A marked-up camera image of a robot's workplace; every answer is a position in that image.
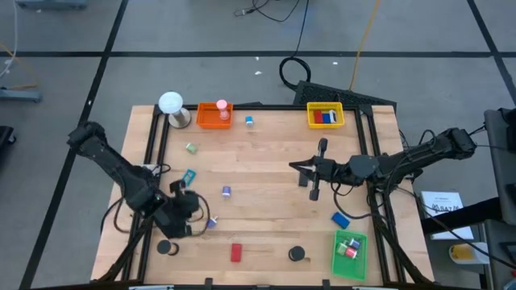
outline white cable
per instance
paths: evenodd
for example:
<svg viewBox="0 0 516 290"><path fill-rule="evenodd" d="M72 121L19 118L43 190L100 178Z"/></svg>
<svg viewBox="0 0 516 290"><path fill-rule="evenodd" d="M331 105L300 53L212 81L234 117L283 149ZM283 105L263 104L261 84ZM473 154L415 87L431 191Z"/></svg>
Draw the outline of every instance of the white cable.
<svg viewBox="0 0 516 290"><path fill-rule="evenodd" d="M13 50L13 56L10 58L6 68L0 73L0 78L9 71L10 66L15 62L16 52L18 51L18 7L16 7L16 1L13 0L13 8L15 9L15 49Z"/></svg>

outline orange container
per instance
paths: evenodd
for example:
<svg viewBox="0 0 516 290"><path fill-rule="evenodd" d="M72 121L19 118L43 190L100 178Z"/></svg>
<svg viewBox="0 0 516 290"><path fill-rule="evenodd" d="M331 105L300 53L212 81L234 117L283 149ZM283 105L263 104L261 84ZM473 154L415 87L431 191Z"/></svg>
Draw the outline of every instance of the orange container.
<svg viewBox="0 0 516 290"><path fill-rule="evenodd" d="M229 129L233 122L233 104L227 103L228 120L220 118L220 111L214 102L200 102L197 108L196 123L205 129Z"/></svg>

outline yellow object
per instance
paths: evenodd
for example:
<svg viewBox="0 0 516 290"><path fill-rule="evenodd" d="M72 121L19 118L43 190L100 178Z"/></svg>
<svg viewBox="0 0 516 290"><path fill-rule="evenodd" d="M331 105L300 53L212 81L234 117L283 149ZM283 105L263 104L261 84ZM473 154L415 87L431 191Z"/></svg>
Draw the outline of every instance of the yellow object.
<svg viewBox="0 0 516 290"><path fill-rule="evenodd" d="M453 259L470 260L473 259L473 248L468 244L451 246L450 252Z"/></svg>
<svg viewBox="0 0 516 290"><path fill-rule="evenodd" d="M337 122L332 124L317 124L315 122L314 111L321 110L327 114L330 110L334 110L337 114ZM308 127L310 129L335 129L344 125L344 111L342 103L338 101L310 101L306 103L306 116L308 117Z"/></svg>
<svg viewBox="0 0 516 290"><path fill-rule="evenodd" d="M35 84L29 84L29 85L16 85L14 87L10 87L8 89L30 89L35 88L38 86L38 77L36 76L34 69L28 64L23 63L17 56L15 56L9 48L4 43L0 43L0 48L2 48L5 52L7 52L8 55L10 55L15 61L17 61L25 70L31 75L31 77L34 79Z"/></svg>
<svg viewBox="0 0 516 290"><path fill-rule="evenodd" d="M369 17L368 26L365 28L364 36L362 36L362 40L360 41L360 46L358 48L358 51L356 52L355 57L355 65L353 66L353 74L352 74L352 82L349 84L349 90L353 90L353 84L355 83L355 75L356 70L358 69L358 60L360 58L360 53L362 52L362 49L364 49L364 43L365 40L368 38L369 31L371 30L372 21L374 20L375 16L377 16L378 6L380 5L380 0L377 0L376 3L374 3L374 9L372 10L371 17Z"/></svg>

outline blue cylinder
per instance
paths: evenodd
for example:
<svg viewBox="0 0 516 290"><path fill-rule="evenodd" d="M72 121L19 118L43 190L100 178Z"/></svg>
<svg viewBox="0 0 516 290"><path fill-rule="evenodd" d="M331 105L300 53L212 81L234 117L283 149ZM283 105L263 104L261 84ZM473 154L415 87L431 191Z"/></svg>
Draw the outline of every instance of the blue cylinder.
<svg viewBox="0 0 516 290"><path fill-rule="evenodd" d="M358 250L360 248L360 242L352 238L352 240L349 241L349 246L354 248L355 250Z"/></svg>
<svg viewBox="0 0 516 290"><path fill-rule="evenodd" d="M252 121L252 117L251 117L251 116L247 116L247 117L245 118L245 124L246 124L247 126L253 126L253 125L254 125L254 122Z"/></svg>

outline white sphere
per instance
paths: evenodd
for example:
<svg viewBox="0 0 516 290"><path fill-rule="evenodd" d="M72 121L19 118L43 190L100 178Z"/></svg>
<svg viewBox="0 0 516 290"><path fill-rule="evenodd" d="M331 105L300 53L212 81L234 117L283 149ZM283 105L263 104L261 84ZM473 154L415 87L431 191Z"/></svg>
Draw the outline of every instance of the white sphere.
<svg viewBox="0 0 516 290"><path fill-rule="evenodd" d="M164 93L158 101L160 110L165 114L174 114L183 106L183 97L176 92Z"/></svg>

